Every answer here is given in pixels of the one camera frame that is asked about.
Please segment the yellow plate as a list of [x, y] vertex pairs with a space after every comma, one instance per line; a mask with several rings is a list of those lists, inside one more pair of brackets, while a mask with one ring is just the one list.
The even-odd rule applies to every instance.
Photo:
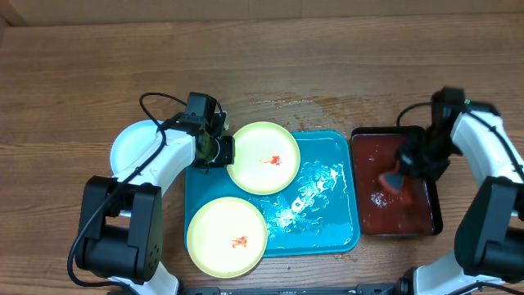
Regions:
[[198, 269], [231, 279], [258, 265], [268, 239], [265, 219], [254, 205], [238, 197], [220, 197], [192, 217], [186, 245]]
[[254, 195], [282, 191], [298, 174], [300, 149], [291, 133], [268, 121], [241, 127], [234, 135], [227, 172], [236, 186]]

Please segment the white plate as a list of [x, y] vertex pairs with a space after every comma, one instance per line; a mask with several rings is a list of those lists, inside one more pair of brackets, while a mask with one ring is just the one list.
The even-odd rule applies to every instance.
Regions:
[[121, 131], [111, 147], [112, 172], [117, 174], [136, 161], [156, 139], [156, 130], [151, 120], [141, 120]]

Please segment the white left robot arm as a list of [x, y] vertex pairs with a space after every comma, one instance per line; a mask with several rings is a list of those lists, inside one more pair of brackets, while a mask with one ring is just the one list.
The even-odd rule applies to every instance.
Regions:
[[187, 167], [224, 167], [233, 159], [229, 115], [178, 113], [127, 127], [114, 152], [134, 159], [111, 177], [84, 186], [79, 229], [68, 254], [70, 280], [84, 288], [116, 286], [124, 294], [177, 294], [179, 280], [161, 261], [162, 198]]

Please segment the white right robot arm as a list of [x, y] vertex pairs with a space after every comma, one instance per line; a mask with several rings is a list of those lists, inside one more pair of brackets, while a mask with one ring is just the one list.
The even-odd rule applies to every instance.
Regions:
[[493, 288], [514, 294], [523, 280], [523, 232], [510, 227], [523, 217], [523, 160], [489, 103], [433, 98], [431, 126], [396, 153], [391, 187], [408, 177], [439, 179], [449, 156], [466, 158], [478, 183], [476, 196], [457, 228], [454, 250], [412, 269], [397, 294], [469, 294]]

